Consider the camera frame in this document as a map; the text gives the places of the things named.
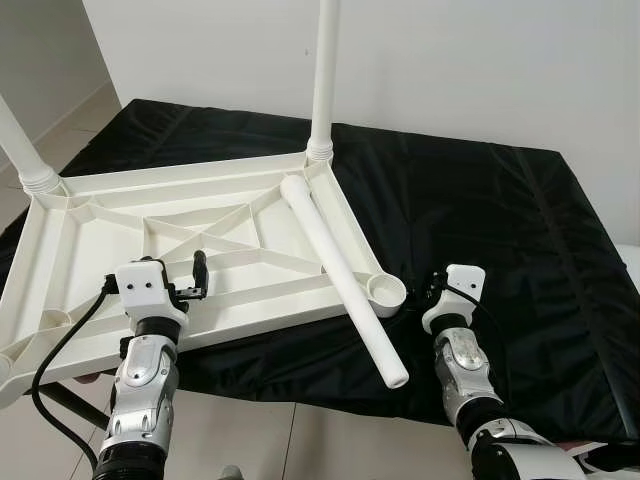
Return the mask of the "white plastic table top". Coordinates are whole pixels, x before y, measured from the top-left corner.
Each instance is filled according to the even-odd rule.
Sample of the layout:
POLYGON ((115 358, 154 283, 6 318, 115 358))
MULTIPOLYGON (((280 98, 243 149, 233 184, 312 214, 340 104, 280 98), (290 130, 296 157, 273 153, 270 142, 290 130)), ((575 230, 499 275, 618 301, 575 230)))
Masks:
POLYGON ((0 410, 27 394, 37 367, 88 308, 93 316, 42 380, 119 365, 131 320, 118 296, 97 297, 106 275, 142 257, 164 261, 170 282, 186 288, 193 252, 206 253, 210 292, 189 307, 183 351, 343 315, 280 193, 288 175, 306 180, 375 314, 396 314, 407 289, 381 268, 329 164, 282 154, 68 177, 60 192, 32 196, 0 294, 0 410))

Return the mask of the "red stool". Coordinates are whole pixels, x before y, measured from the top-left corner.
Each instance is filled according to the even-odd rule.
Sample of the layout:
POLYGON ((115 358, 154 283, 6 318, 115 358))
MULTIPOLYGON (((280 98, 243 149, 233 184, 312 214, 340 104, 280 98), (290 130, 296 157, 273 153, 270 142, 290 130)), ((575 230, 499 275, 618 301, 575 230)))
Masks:
POLYGON ((570 453, 571 456, 594 451, 594 449, 605 445, 605 443, 600 442, 557 442, 556 444, 562 449, 562 451, 570 453))

